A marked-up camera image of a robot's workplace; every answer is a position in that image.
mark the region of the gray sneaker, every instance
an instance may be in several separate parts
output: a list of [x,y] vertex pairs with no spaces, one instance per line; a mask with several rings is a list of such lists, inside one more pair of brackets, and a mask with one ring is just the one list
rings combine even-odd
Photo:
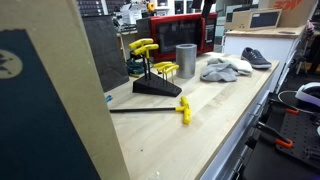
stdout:
[[252,68],[269,69],[272,67],[272,64],[268,62],[258,50],[253,50],[249,47],[244,48],[241,59],[247,60]]

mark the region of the cable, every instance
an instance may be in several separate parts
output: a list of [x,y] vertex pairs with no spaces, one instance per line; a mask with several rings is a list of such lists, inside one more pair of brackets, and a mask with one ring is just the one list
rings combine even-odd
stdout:
[[292,105],[289,105],[289,104],[285,103],[285,102],[281,99],[281,97],[280,97],[281,94],[283,94],[283,93],[297,93],[297,91],[286,90],[286,91],[280,92],[280,93],[278,94],[278,99],[279,99],[279,101],[280,101],[281,103],[283,103],[283,104],[285,104],[285,105],[287,105],[287,106],[289,106],[289,107],[291,107],[291,108],[293,108],[293,109],[299,110],[299,111],[301,111],[301,112],[305,112],[305,113],[308,113],[308,114],[313,114],[313,115],[316,115],[316,116],[319,116],[319,115],[320,115],[320,114],[317,113],[317,112],[307,111],[307,110],[300,109],[300,108],[297,108],[297,107],[295,107],[295,106],[292,106]]

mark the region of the metal cylinder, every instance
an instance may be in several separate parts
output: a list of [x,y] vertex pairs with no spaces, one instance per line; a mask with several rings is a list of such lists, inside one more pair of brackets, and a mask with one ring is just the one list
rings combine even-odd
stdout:
[[194,76],[196,70],[196,44],[180,44],[176,46],[177,77],[189,79]]

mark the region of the microwave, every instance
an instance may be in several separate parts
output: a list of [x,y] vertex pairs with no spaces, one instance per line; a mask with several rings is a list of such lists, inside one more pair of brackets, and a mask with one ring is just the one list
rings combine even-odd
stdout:
[[206,19],[200,13],[142,18],[137,20],[137,37],[159,45],[152,51],[154,62],[175,60],[179,44],[196,44],[199,55],[213,51],[216,19],[215,12]]

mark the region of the workbench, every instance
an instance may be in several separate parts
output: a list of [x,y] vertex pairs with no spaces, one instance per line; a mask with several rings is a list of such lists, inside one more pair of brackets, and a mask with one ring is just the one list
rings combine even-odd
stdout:
[[111,114],[131,179],[207,179],[222,168],[267,98],[279,63],[270,60],[272,68],[237,76],[236,82],[201,81],[207,61],[222,56],[233,57],[213,52],[197,57],[191,79],[179,79],[174,73],[175,85],[182,88],[177,97],[132,93],[136,80],[132,77],[105,93],[113,97],[109,109],[177,107],[182,96],[191,108],[189,125],[175,111]]
[[222,52],[241,56],[244,48],[251,47],[259,50],[267,60],[279,60],[279,68],[276,70],[270,86],[271,92],[278,93],[290,70],[304,30],[305,25],[256,31],[228,31],[225,33]]

